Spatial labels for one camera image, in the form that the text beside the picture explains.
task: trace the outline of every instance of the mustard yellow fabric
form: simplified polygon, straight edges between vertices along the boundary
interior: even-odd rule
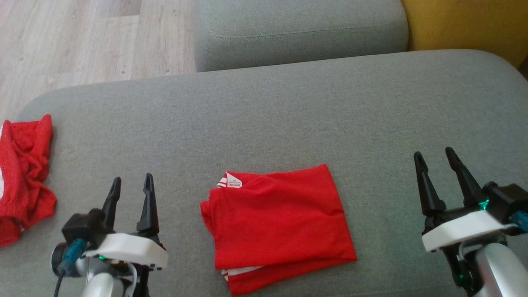
[[[528,0],[402,0],[409,50],[477,49],[516,68],[528,55]]]

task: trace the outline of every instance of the red cloth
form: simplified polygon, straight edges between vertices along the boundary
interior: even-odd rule
[[[233,295],[357,260],[326,165],[264,175],[229,171],[218,186],[201,210],[214,237],[215,267],[229,272]]]
[[[51,116],[0,128],[0,247],[16,242],[55,211],[56,197],[42,182],[48,176]]]

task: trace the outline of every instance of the gray ottoman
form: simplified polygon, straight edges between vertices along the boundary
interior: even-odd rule
[[[400,0],[197,0],[198,71],[407,49]]]
[[[480,51],[407,52],[197,73],[62,89],[20,120],[53,116],[47,185],[56,215],[0,250],[1,296],[50,296],[60,228],[101,207],[123,180],[116,230],[131,232],[154,175],[169,268],[151,296],[228,296],[214,270],[199,203],[226,170],[290,171],[328,164],[359,260],[283,281],[250,296],[464,296],[441,253],[426,253],[413,153],[440,197],[462,205],[445,146],[481,183],[528,188],[528,82]],[[510,238],[528,264],[528,238]],[[66,279],[61,296],[84,280]]]

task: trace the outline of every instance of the wooden floor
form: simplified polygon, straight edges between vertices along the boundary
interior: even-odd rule
[[[193,0],[0,0],[0,126],[58,88],[195,72]]]

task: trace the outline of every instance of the robotic arm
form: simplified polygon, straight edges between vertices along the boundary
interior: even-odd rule
[[[456,286],[468,296],[526,296],[528,272],[507,247],[505,235],[528,232],[528,192],[516,184],[480,188],[451,147],[446,148],[457,174],[464,206],[447,210],[438,198],[420,152],[414,154],[422,213],[422,241],[428,252],[441,250]]]
[[[51,256],[53,273],[59,277],[85,277],[83,297],[148,297],[149,273],[167,266],[168,254],[159,242],[154,179],[146,175],[145,200],[137,232],[116,233],[114,220],[121,192],[115,178],[102,209],[74,214],[62,228],[65,243]]]

